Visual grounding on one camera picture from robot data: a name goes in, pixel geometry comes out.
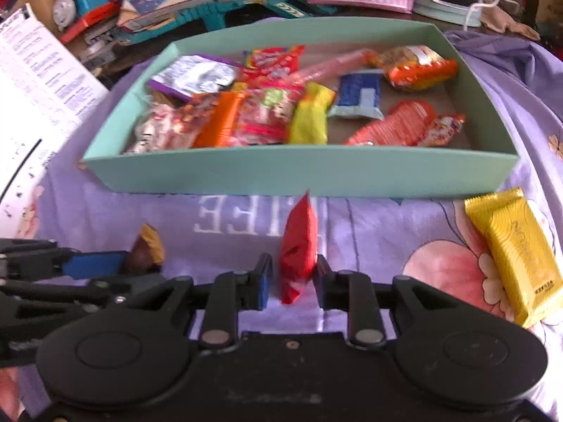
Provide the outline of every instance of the pink candy stick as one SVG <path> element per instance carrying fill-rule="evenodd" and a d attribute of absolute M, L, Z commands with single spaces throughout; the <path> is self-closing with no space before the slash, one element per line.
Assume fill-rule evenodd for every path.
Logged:
<path fill-rule="evenodd" d="M 310 81 L 321 82 L 365 67 L 377 53 L 371 49 L 359 49 L 331 58 L 281 79 L 283 84 L 305 85 Z"/>

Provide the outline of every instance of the toy train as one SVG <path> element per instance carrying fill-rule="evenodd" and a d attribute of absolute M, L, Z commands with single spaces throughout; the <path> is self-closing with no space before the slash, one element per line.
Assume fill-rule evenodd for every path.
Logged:
<path fill-rule="evenodd" d="M 121 0 L 57 0 L 53 20 L 63 32 L 60 41 L 67 44 L 95 24 L 119 13 Z"/>

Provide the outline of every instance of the blue snack packet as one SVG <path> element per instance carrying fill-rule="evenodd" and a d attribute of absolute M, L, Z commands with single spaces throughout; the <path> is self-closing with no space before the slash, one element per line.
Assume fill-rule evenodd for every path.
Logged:
<path fill-rule="evenodd" d="M 340 79 L 339 96 L 329 117 L 369 117 L 382 119 L 379 110 L 382 70 L 360 70 Z"/>

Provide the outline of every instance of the pink flower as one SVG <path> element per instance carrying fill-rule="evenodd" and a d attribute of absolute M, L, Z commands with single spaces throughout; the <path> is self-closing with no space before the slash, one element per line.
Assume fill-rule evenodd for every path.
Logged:
<path fill-rule="evenodd" d="M 485 239 L 465 214 L 462 201 L 454 201 L 454 211 L 466 245 L 444 239 L 429 242 L 411 255 L 404 274 L 512 320 L 513 311 Z"/>

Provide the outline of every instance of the gold wrapper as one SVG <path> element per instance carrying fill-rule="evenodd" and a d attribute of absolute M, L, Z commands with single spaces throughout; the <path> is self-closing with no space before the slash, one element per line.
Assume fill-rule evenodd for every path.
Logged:
<path fill-rule="evenodd" d="M 489 244 L 518 325 L 563 305 L 561 273 L 522 189 L 466 200 L 465 212 Z"/>

